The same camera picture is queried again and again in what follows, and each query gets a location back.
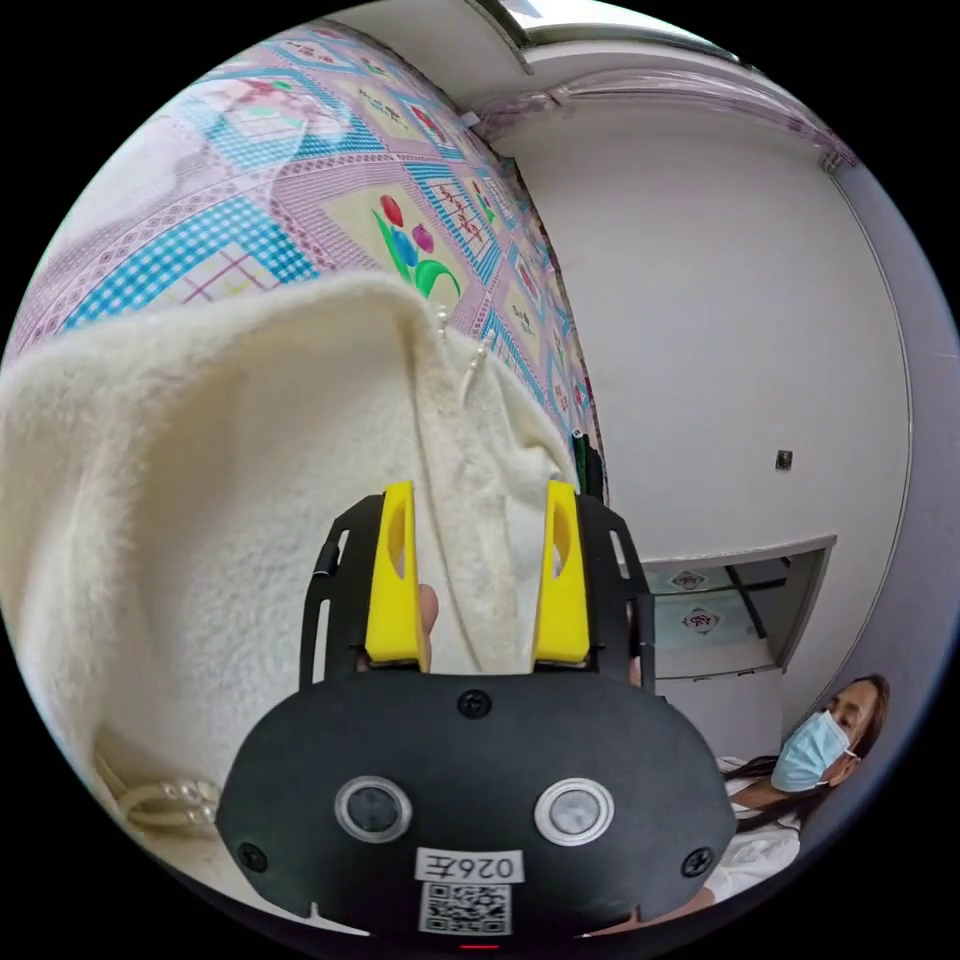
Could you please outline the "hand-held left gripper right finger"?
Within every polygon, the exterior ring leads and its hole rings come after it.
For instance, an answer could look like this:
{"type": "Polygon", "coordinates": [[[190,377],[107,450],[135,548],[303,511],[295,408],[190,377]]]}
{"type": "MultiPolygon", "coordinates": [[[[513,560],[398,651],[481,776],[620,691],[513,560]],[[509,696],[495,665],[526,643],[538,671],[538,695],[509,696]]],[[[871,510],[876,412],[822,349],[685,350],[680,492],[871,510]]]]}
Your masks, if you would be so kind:
{"type": "Polygon", "coordinates": [[[547,484],[531,664],[582,666],[590,652],[584,553],[575,487],[547,484]]]}

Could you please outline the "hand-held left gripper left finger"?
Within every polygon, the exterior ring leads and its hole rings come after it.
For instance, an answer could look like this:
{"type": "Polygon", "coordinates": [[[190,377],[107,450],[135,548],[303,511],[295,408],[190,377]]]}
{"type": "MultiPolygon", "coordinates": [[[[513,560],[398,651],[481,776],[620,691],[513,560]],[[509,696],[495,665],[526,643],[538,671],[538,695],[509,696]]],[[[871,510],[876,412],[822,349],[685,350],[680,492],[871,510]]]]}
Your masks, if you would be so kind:
{"type": "Polygon", "coordinates": [[[410,481],[391,484],[384,491],[374,543],[365,654],[374,668],[430,669],[410,481]]]}

